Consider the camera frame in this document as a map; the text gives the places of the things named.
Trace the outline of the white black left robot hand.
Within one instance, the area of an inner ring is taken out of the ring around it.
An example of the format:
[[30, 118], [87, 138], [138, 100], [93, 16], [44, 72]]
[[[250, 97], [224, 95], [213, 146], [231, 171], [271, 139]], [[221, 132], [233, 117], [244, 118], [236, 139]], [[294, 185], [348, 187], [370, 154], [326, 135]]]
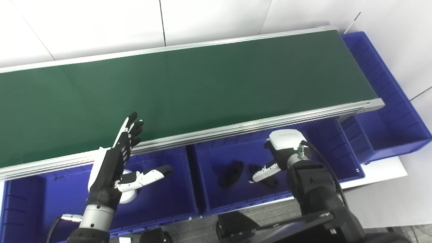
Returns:
[[110, 148], [101, 148], [93, 163], [88, 180], [87, 205], [102, 205], [115, 209], [118, 204], [133, 200], [134, 196], [122, 199], [123, 194], [134, 193], [144, 186], [159, 181], [173, 172], [171, 165], [163, 165], [143, 172], [125, 172], [132, 149], [140, 143], [143, 121], [131, 113], [123, 122]]

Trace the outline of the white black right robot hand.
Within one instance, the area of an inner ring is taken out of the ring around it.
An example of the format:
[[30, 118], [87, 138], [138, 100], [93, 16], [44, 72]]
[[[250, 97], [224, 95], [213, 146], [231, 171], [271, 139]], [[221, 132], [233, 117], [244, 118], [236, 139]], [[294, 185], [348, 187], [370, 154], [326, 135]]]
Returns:
[[296, 129], [272, 131], [264, 143], [264, 149], [270, 151], [273, 159], [263, 167], [254, 169], [249, 182], [264, 181], [280, 171], [287, 171], [296, 162], [310, 160], [311, 149], [301, 144], [303, 140], [306, 138]]

